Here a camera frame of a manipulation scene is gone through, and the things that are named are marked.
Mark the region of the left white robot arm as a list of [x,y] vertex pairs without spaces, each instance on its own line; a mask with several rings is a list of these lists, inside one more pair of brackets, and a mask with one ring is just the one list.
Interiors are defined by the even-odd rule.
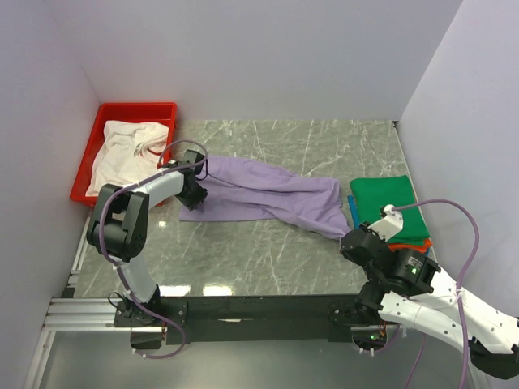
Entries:
[[149,211],[175,197],[187,210],[196,209],[208,192],[199,175],[208,158],[188,150],[183,159],[162,165],[152,176],[127,187],[105,184],[87,229],[87,242],[105,257],[123,287],[120,315],[151,326],[165,318],[159,286],[143,257]]

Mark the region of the lavender t shirt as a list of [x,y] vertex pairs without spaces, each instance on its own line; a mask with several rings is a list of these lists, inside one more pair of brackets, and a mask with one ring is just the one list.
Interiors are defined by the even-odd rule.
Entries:
[[202,187],[207,198],[192,211],[182,206],[180,221],[278,219],[333,240],[351,231],[336,178],[302,177],[257,160],[211,155]]

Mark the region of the green t shirt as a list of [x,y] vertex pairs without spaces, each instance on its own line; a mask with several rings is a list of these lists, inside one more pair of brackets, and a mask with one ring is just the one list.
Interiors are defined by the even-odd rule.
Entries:
[[[398,177],[360,177],[350,182],[359,221],[374,223],[380,209],[392,204],[401,207],[415,203],[414,191],[407,175]],[[417,208],[404,210],[403,229],[388,242],[411,246],[431,247],[432,242],[421,212]]]

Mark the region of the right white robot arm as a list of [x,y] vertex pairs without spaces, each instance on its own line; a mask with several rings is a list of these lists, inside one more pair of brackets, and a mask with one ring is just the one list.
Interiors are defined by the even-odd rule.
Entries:
[[433,336],[494,378],[518,375],[518,319],[457,287],[433,259],[409,248],[391,250],[365,226],[341,239],[341,254],[367,276],[355,302],[360,320],[399,323]]

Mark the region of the orange t shirt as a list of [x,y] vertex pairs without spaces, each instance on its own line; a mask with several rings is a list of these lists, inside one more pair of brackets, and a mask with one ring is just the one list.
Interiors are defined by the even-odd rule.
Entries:
[[392,251],[411,249],[411,250],[416,250],[422,254],[427,254],[429,252],[430,248],[432,248],[432,241],[430,238],[427,238],[427,239],[424,239],[422,242],[419,242],[417,245],[403,243],[403,242],[394,242],[394,243],[388,243],[388,247]]

